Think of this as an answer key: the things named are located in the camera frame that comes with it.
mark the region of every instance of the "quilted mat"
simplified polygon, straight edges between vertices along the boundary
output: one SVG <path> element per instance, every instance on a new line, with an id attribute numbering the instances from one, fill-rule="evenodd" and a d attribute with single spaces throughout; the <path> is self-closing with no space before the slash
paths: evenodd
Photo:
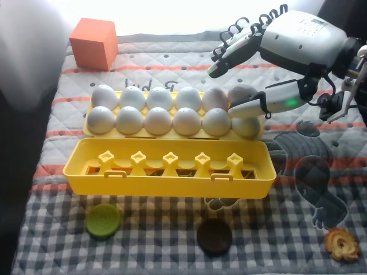
<path id="1" fill-rule="evenodd" d="M 278 173 L 264 199 L 100 197 L 74 194 L 63 166 L 82 131 L 96 85 L 114 90 L 137 85 L 178 91 L 193 86 L 228 90 L 240 83 L 263 89 L 299 77 L 257 54 L 224 76 L 211 79 L 210 52 L 218 33 L 192 36 L 136 35 L 119 38 L 110 72 L 78 68 L 69 46 L 52 102 L 41 159 L 26 207 L 13 274 L 353 274 L 367 268 L 367 131 L 357 109 L 335 123 L 318 119 L 304 105 L 273 114 L 266 143 Z M 336 86 L 341 80 L 331 76 Z M 319 92 L 331 92 L 324 81 Z M 99 203 L 121 213 L 116 234 L 97 241 L 85 216 Z M 233 233 L 229 252 L 206 256 L 197 245 L 198 225 L 209 217 L 226 221 Z M 354 263 L 333 260 L 324 246 L 328 229 L 356 236 Z"/>

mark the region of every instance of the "robotic hand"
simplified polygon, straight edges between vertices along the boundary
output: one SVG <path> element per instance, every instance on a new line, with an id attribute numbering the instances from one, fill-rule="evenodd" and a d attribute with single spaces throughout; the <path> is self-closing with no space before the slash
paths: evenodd
<path id="1" fill-rule="evenodd" d="M 220 77 L 260 52 L 262 59 L 304 78 L 268 86 L 265 91 L 233 102 L 228 111 L 230 116 L 266 115 L 269 119 L 271 113 L 289 111 L 306 103 L 321 107 L 319 117 L 329 123 L 348 114 L 350 102 L 367 75 L 366 45 L 314 15 L 288 12 L 287 5 L 280 6 L 279 15 L 276 10 L 262 14 L 259 23 L 251 26 L 240 27 L 238 21 L 221 33 L 222 44 L 211 56 L 214 64 L 208 69 L 210 77 Z M 233 35 L 232 27 L 239 32 Z M 225 41 L 224 33 L 231 38 Z M 328 76 L 330 72 L 341 79 L 347 77 L 338 93 Z M 331 85 L 333 92 L 312 103 L 321 78 Z"/>

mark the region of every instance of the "foam block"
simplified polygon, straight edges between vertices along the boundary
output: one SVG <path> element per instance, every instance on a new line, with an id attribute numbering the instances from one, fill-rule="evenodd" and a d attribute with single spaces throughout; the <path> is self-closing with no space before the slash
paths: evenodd
<path id="1" fill-rule="evenodd" d="M 82 18 L 69 38 L 76 65 L 108 71 L 118 52 L 115 23 Z"/>

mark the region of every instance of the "white curtain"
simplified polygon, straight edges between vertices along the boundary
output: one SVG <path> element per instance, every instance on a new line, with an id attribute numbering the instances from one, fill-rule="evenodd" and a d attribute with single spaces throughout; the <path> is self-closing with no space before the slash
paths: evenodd
<path id="1" fill-rule="evenodd" d="M 65 47 L 81 17 L 115 22 L 118 36 L 224 30 L 242 16 L 288 4 L 316 14 L 324 0 L 0 0 L 0 89 L 16 109 L 38 106 L 57 83 Z"/>

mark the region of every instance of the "green light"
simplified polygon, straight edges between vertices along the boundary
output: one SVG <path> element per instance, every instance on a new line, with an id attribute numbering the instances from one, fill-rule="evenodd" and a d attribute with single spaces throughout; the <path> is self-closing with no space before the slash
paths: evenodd
<path id="1" fill-rule="evenodd" d="M 288 107 L 293 107 L 298 105 L 298 100 L 297 99 L 289 99 L 286 101 L 286 106 Z"/>

